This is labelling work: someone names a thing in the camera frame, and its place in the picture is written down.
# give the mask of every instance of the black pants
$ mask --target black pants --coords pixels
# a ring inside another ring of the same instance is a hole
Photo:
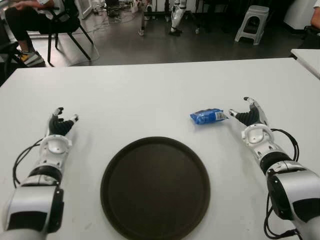
[[[23,10],[10,7],[5,11],[5,19],[14,37],[18,41],[27,41],[29,50],[33,45],[27,31],[47,32],[51,23],[46,15],[37,13],[32,7]]]
[[[320,49],[320,36],[317,33],[307,31],[303,43],[299,49]]]
[[[119,6],[119,0],[105,0],[105,4],[108,8]]]

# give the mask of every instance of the robot leg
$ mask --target robot leg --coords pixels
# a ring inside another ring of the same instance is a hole
[[[177,26],[179,25],[182,17],[184,16],[185,11],[186,11],[187,0],[182,0],[181,3],[179,4],[179,6],[176,3],[178,3],[178,1],[175,2],[174,6],[172,8],[172,16],[171,16],[172,25],[171,25],[171,30],[170,30],[169,34],[173,35],[173,36],[180,36],[182,31],[177,29]]]

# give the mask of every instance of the white plastic stool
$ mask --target white plastic stool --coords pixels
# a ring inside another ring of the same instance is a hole
[[[241,37],[245,37],[245,38],[253,39],[254,40],[253,45],[259,45],[260,40],[264,34],[264,29],[265,29],[265,25],[267,23],[268,15],[269,15],[269,8],[268,7],[251,5],[245,14],[242,25],[239,28],[234,40],[236,42],[239,42]],[[244,32],[244,29],[245,29],[249,19],[252,17],[259,18],[259,27],[256,31],[256,34]]]

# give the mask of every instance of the robotic arm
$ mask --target robotic arm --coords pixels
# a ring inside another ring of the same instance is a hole
[[[60,188],[64,163],[72,145],[65,135],[79,120],[59,118],[63,108],[51,115],[40,156],[28,177],[15,189],[2,216],[0,240],[44,240],[62,222],[64,191]]]
[[[290,220],[303,240],[320,240],[319,176],[275,144],[262,108],[250,97],[244,100],[249,102],[249,112],[230,109],[229,113],[247,126],[241,137],[265,174],[275,214]]]

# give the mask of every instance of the brown round tray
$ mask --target brown round tray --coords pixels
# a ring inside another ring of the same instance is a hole
[[[100,195],[109,222],[126,238],[178,240],[204,217],[210,182],[189,147],[167,137],[147,137],[113,157]]]

